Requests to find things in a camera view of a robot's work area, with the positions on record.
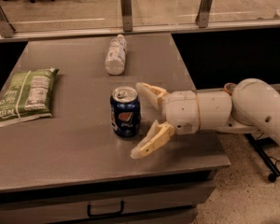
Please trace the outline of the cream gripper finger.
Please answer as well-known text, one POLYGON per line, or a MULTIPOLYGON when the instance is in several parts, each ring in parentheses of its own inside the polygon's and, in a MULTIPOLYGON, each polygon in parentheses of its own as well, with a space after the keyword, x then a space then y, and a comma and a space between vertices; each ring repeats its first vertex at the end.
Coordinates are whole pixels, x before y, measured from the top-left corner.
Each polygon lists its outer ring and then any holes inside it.
POLYGON ((142 98, 146 98, 156 110, 161 109, 162 99, 169 94, 164 88, 149 85, 144 82, 138 82, 136 84, 136 89, 138 94, 142 98))
POLYGON ((147 132, 147 136, 132 149, 131 158, 141 159, 150 155, 160 147, 167 144, 174 134, 175 127, 170 122, 165 121, 164 123, 159 123, 155 120, 147 132))

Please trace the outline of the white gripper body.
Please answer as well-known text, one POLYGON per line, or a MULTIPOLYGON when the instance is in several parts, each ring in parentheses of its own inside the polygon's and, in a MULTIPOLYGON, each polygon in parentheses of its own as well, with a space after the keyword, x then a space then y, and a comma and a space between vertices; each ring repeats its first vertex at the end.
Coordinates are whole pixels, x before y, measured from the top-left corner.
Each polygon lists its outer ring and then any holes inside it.
POLYGON ((231 108, 231 97, 224 91, 175 91, 163 98, 161 113, 182 135, 224 127, 231 108))

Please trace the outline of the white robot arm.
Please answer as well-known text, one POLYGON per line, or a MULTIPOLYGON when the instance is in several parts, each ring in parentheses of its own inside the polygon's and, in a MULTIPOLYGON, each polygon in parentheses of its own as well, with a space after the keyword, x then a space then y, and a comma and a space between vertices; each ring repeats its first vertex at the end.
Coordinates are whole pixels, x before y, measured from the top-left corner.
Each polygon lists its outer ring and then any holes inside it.
POLYGON ((151 154, 175 134, 202 130, 265 134, 280 146, 280 93, 260 79, 244 79, 210 92, 170 93, 146 83, 138 83, 136 88, 161 112, 163 122, 152 123, 147 136, 132 149, 134 159, 151 154))

